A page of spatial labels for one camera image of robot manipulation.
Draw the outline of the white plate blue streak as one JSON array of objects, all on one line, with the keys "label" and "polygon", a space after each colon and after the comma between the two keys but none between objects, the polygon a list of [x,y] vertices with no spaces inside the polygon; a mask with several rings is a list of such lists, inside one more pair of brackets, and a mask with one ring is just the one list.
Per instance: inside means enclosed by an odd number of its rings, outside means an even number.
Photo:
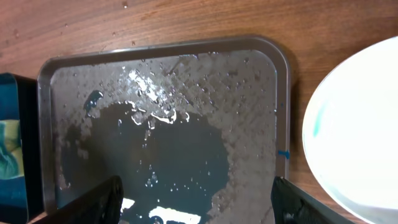
[{"label": "white plate blue streak", "polygon": [[324,191],[368,223],[397,222],[397,38],[336,66],[302,125],[305,157]]}]

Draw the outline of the green yellow sponge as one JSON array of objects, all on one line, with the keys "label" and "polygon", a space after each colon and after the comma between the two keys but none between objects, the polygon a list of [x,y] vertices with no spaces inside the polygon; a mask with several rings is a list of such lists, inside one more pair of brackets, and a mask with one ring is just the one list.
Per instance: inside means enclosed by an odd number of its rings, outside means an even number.
[{"label": "green yellow sponge", "polygon": [[24,176],[19,120],[1,120],[1,180]]}]

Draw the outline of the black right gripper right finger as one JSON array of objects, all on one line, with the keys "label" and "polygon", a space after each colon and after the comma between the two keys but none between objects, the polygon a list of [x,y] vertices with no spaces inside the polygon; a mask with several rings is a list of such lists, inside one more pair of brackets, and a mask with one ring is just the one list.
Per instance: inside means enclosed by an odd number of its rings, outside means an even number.
[{"label": "black right gripper right finger", "polygon": [[274,177],[271,203],[275,224],[354,224],[283,177]]}]

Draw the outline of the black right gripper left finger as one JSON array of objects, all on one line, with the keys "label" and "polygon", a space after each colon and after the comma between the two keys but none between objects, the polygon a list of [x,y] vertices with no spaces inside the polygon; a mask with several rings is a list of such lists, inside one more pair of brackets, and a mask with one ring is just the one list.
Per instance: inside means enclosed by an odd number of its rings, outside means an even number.
[{"label": "black right gripper left finger", "polygon": [[35,224],[118,224],[123,196],[122,180],[114,175]]}]

